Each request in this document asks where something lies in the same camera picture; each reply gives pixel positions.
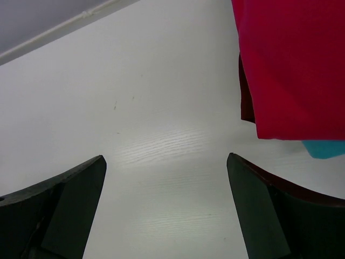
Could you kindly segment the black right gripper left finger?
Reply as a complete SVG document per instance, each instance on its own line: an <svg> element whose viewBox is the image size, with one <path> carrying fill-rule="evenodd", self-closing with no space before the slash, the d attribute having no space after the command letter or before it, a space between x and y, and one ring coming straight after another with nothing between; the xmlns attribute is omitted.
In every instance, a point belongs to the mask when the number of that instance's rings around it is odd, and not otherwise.
<svg viewBox="0 0 345 259"><path fill-rule="evenodd" d="M98 155L1 196L1 258L82 258L106 169Z"/></svg>

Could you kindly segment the red t shirt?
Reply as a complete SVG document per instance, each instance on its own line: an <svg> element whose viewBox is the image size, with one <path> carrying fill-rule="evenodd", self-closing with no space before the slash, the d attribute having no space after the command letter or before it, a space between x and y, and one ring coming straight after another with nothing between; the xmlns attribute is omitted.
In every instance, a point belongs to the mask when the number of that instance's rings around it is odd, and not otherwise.
<svg viewBox="0 0 345 259"><path fill-rule="evenodd" d="M344 1L233 1L261 139L344 139Z"/></svg>

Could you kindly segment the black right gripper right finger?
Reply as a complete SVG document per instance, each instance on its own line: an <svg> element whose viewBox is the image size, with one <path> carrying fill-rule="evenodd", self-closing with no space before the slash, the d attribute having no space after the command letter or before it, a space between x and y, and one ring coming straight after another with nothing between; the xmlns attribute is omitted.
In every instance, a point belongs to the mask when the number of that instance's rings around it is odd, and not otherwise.
<svg viewBox="0 0 345 259"><path fill-rule="evenodd" d="M249 258L344 258L344 200L230 153L227 172Z"/></svg>

